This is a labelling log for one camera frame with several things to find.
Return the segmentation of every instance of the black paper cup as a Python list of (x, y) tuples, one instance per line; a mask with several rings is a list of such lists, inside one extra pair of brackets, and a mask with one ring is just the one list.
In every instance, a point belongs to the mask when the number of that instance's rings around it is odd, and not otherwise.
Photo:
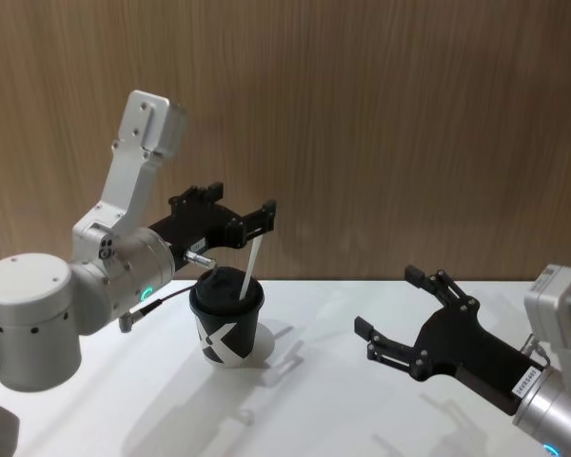
[(258, 313), (265, 292), (254, 278), (246, 297), (239, 300), (246, 274), (219, 267), (204, 273), (189, 295), (199, 331), (201, 350), (207, 360), (224, 368), (238, 367), (254, 348)]

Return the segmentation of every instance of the wood grain panel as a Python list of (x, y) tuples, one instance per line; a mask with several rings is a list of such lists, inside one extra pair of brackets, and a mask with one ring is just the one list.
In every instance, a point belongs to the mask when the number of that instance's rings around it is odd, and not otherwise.
[(2, 255), (68, 255), (133, 89), (190, 117), (148, 221), (274, 197), (260, 276), (571, 265), (571, 1), (0, 1)]

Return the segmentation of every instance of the white tabletop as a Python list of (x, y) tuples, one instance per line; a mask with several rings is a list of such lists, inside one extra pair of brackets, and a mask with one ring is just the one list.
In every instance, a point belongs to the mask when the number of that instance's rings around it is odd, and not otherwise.
[[(174, 282), (156, 296), (187, 285)], [(21, 419), (17, 456), (543, 456), (511, 418), (446, 376), (425, 383), (373, 362), (361, 315), (412, 346), (437, 300), (403, 282), (264, 281), (250, 368), (208, 364), (187, 295), (121, 334), (82, 342), (72, 379), (26, 394), (0, 385)], [(529, 283), (461, 282), (481, 324), (515, 348), (530, 332)], [(271, 350), (271, 334), (276, 335)]]

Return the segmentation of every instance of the white x logo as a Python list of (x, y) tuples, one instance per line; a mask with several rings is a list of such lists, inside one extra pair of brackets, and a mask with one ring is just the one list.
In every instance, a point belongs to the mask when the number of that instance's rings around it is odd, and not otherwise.
[(224, 344), (222, 339), (237, 325), (234, 322), (224, 324), (212, 334), (207, 335), (207, 332), (201, 321), (197, 316), (197, 328), (199, 329), (199, 335), (201, 336), (201, 350), (205, 348), (211, 348), (220, 360), (223, 361), (225, 366), (237, 366), (240, 365), (244, 359), (239, 357), (230, 348)]

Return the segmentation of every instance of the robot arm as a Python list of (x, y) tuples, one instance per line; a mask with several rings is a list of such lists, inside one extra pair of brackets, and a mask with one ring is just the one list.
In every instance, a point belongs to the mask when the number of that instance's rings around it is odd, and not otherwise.
[[(478, 300), (443, 271), (429, 278), (417, 268), (405, 280), (433, 294), (443, 308), (423, 325), (413, 348), (385, 338), (361, 317), (355, 332), (367, 342), (370, 360), (408, 372), (417, 381), (435, 374), (458, 379), (510, 416), (551, 455), (571, 456), (571, 268), (549, 266), (525, 297), (533, 331), (518, 351), (484, 330)], [(549, 366), (538, 341), (549, 342), (562, 372)], [(548, 363), (541, 366), (532, 350)]]
[(187, 263), (212, 267), (201, 255), (209, 248), (242, 248), (273, 229), (274, 202), (241, 217), (215, 204), (221, 184), (171, 199), (171, 216), (140, 227), (156, 172), (180, 148), (184, 125), (184, 111), (168, 99), (133, 92), (101, 200), (73, 228), (71, 261), (41, 253), (0, 260), (3, 385), (40, 391), (65, 382), (81, 362), (80, 335), (128, 313)]

